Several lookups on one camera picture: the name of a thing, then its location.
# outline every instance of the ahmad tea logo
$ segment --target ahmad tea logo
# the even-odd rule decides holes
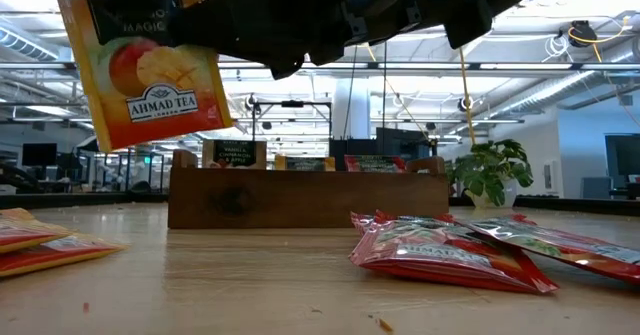
[[[149,121],[198,111],[193,90],[180,91],[169,84],[154,84],[141,97],[127,99],[131,122]]]

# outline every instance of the white pillar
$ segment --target white pillar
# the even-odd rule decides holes
[[[370,111],[369,79],[338,79],[333,95],[333,138],[339,140],[344,135],[346,138],[370,139]]]

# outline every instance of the computer monitor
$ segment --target computer monitor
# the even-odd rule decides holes
[[[349,139],[329,141],[329,156],[336,160],[336,171],[347,171],[345,155],[378,155],[375,140]]]
[[[431,156],[422,131],[376,128],[376,143],[378,155],[396,155],[404,160]]]
[[[37,143],[22,145],[22,166],[56,165],[58,144]]]
[[[640,136],[622,135],[613,138],[618,174],[640,175]]]

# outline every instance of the wooden crate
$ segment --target wooden crate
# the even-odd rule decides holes
[[[174,153],[169,196],[171,229],[351,227],[350,211],[436,216],[449,211],[444,161],[408,168],[429,174],[199,169]]]

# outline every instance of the wooden tabletop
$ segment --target wooden tabletop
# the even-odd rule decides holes
[[[451,210],[487,216],[471,211]],[[544,226],[640,248],[638,217],[518,211]],[[384,334],[378,318],[395,334],[421,335],[620,335],[640,328],[638,287],[537,256],[561,287],[553,295],[375,274],[347,259],[358,241],[353,229],[167,232],[166,204],[34,214],[132,246],[104,259],[0,280],[3,335]]]

